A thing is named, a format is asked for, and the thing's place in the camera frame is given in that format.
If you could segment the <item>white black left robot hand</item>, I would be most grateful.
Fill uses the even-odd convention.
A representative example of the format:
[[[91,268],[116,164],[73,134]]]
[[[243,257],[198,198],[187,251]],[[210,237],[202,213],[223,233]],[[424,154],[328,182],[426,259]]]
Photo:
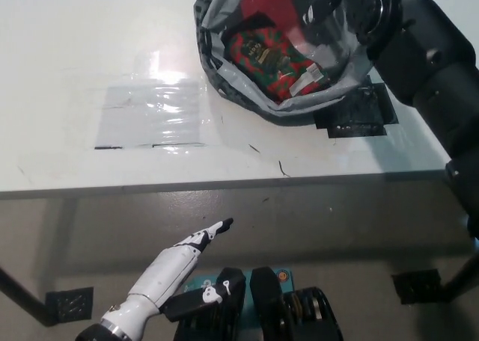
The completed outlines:
[[[100,325],[121,340],[141,340],[147,321],[160,314],[163,304],[195,269],[208,244],[233,222],[232,218],[217,222],[161,251],[128,291],[126,300],[110,307]]]

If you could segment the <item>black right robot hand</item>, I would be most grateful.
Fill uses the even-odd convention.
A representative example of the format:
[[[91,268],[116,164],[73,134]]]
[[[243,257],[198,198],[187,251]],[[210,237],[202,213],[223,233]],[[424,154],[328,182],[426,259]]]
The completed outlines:
[[[372,44],[379,25],[382,0],[314,0],[302,15],[304,25],[320,25],[340,6],[344,6],[348,26],[362,45]]]

